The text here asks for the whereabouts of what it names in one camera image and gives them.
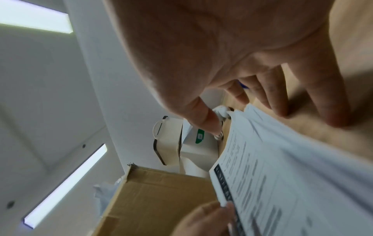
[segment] light fixture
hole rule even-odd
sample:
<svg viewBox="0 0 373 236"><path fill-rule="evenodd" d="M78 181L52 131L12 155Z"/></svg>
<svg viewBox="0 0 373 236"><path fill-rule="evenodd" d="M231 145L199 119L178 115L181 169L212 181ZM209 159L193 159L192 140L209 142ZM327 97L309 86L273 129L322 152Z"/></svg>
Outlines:
<svg viewBox="0 0 373 236"><path fill-rule="evenodd" d="M51 192L39 205L37 205L24 219L23 223L32 229L47 216L47 214L63 199L63 197L79 182L81 178L96 164L107 152L103 144L83 164L78 167L64 182Z"/></svg>
<svg viewBox="0 0 373 236"><path fill-rule="evenodd" d="M19 0L0 0L0 24L73 32L68 14Z"/></svg>

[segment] paper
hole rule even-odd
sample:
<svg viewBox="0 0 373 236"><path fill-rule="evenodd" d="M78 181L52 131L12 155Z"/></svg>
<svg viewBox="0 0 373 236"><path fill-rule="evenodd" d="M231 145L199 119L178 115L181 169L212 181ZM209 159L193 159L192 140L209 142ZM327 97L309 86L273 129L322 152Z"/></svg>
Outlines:
<svg viewBox="0 0 373 236"><path fill-rule="evenodd" d="M329 161L321 161L320 153L312 152L319 155L313 158L318 163L310 163L322 163L321 171L338 170L329 179L315 172L308 157L297 156L304 156L309 147L317 149L317 143L308 146L291 142L292 136L300 135L266 114L249 108L231 116L225 150L210 170L210 177L219 201L235 204L237 235L253 235L253 217L263 236L371 235L372 216L361 204L369 199L357 198L359 194L369 196L369 184L336 185L333 178L337 177L348 185L358 181L346 174L352 170L338 169ZM297 148L289 152L289 145Z"/></svg>

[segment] hand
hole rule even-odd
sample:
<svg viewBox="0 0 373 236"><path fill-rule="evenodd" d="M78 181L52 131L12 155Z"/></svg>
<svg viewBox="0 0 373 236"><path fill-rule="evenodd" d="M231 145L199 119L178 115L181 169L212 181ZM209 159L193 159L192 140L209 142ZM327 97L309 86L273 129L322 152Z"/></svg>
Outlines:
<svg viewBox="0 0 373 236"><path fill-rule="evenodd" d="M105 0L114 26L157 101L215 135L219 120L199 97L248 86L277 115L288 114L287 63L332 126L350 107L329 38L333 0Z"/></svg>
<svg viewBox="0 0 373 236"><path fill-rule="evenodd" d="M212 202L198 207L176 226L171 236L229 236L228 224L235 217L234 205Z"/></svg>

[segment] finger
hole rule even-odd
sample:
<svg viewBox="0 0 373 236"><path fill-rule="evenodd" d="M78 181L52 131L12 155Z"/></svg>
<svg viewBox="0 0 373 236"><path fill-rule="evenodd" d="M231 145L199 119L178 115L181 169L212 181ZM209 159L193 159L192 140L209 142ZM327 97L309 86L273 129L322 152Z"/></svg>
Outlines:
<svg viewBox="0 0 373 236"><path fill-rule="evenodd" d="M193 126L213 135L219 135L221 132L221 123L218 116L200 97L183 107L177 114L187 119Z"/></svg>
<svg viewBox="0 0 373 236"><path fill-rule="evenodd" d="M206 236L221 235L223 232L226 231L227 225L233 222L234 217L234 205L233 203L228 202L226 207L220 207L216 209L203 220L197 222L196 227L199 228L200 231L204 232L203 235Z"/></svg>
<svg viewBox="0 0 373 236"><path fill-rule="evenodd" d="M271 109L271 106L268 103L267 95L265 94L265 91L262 85L259 83L256 75L240 78L239 80L250 89L256 98L263 103L263 105Z"/></svg>
<svg viewBox="0 0 373 236"><path fill-rule="evenodd" d="M235 97L242 104L246 105L250 102L248 95L246 94L245 90L242 88L238 80L232 80L220 86L220 88L225 89L229 94Z"/></svg>
<svg viewBox="0 0 373 236"><path fill-rule="evenodd" d="M185 217L184 221L187 225L190 225L208 216L209 214L211 214L214 210L218 209L219 207L220 207L220 203L218 201L206 203L194 209L189 215Z"/></svg>
<svg viewBox="0 0 373 236"><path fill-rule="evenodd" d="M320 116L331 126L345 126L350 105L340 74L328 28L320 29L302 44L304 56L291 61L289 68L306 88Z"/></svg>
<svg viewBox="0 0 373 236"><path fill-rule="evenodd" d="M256 75L263 86L272 110L279 116L288 114L288 93L281 66Z"/></svg>

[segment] white wall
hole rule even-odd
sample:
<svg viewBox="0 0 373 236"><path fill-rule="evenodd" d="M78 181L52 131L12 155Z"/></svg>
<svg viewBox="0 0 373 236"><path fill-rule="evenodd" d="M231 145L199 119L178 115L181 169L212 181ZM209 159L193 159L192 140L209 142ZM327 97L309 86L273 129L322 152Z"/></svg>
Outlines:
<svg viewBox="0 0 373 236"><path fill-rule="evenodd" d="M103 143L108 148L105 156L94 165L40 225L34 230L24 226L22 218L27 212ZM102 182L114 183L124 175L124 171L106 128L93 135L85 144L84 149L82 147L75 149L32 191L16 199L14 207L0 217L1 236L86 236L95 227L98 217L92 186Z"/></svg>
<svg viewBox="0 0 373 236"><path fill-rule="evenodd" d="M64 1L121 162L164 169L153 150L152 128L169 114L131 65L102 0ZM220 103L221 92L202 98L214 107Z"/></svg>

